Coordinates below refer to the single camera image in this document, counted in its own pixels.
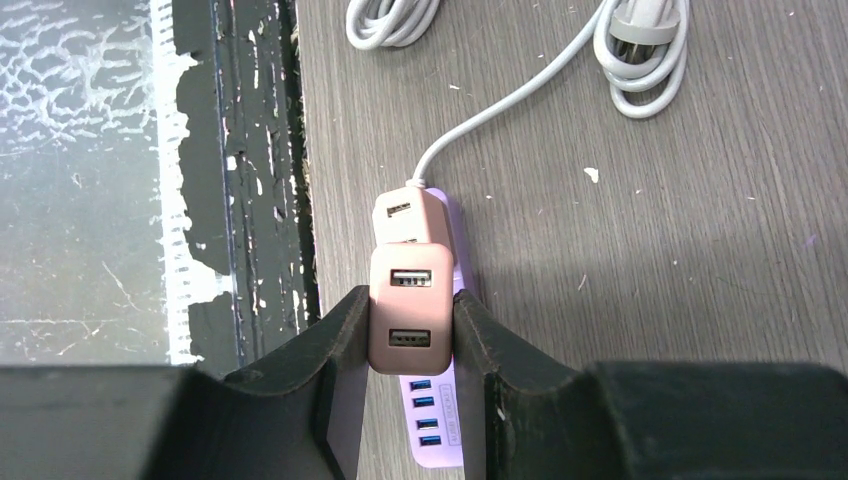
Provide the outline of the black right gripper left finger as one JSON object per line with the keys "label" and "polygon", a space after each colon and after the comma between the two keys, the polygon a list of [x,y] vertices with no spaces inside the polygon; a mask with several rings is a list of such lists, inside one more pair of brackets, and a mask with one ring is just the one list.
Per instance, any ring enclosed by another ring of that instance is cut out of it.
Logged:
{"label": "black right gripper left finger", "polygon": [[1,371],[5,479],[352,479],[368,290],[216,379],[194,367]]}

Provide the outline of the pink plug purple strip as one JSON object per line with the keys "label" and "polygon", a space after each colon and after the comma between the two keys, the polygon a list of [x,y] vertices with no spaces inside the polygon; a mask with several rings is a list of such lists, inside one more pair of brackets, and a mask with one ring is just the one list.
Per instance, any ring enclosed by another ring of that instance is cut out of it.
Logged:
{"label": "pink plug purple strip", "polygon": [[439,243],[387,243],[370,263],[368,362],[387,375],[434,376],[452,358],[453,255]]}
{"label": "pink plug purple strip", "polygon": [[452,250],[445,206],[418,187],[380,194],[372,212],[376,243],[438,243]]}

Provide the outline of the purple power strip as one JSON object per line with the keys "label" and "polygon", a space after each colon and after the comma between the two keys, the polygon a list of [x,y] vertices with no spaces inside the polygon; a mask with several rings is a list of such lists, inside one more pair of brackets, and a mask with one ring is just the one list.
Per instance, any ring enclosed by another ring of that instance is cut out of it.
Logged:
{"label": "purple power strip", "polygon": [[[429,188],[427,192],[438,198],[446,209],[455,256],[453,292],[476,293],[461,207],[438,188]],[[400,376],[398,381],[414,460],[429,469],[461,468],[463,449],[454,367],[450,366],[437,376],[407,375]]]}

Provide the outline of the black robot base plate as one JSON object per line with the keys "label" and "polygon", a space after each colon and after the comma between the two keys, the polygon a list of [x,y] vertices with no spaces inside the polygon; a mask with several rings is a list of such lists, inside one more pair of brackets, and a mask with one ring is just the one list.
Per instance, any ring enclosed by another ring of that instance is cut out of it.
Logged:
{"label": "black robot base plate", "polygon": [[177,1],[179,147],[194,260],[211,299],[188,307],[190,351],[223,376],[320,315],[297,17],[291,1]]}

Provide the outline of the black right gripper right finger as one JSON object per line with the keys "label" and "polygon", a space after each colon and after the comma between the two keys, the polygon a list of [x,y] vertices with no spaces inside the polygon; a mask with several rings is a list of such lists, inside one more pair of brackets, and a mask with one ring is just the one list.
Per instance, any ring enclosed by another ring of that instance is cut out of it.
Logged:
{"label": "black right gripper right finger", "polygon": [[454,299],[469,479],[843,479],[847,379],[783,362],[569,368]]}

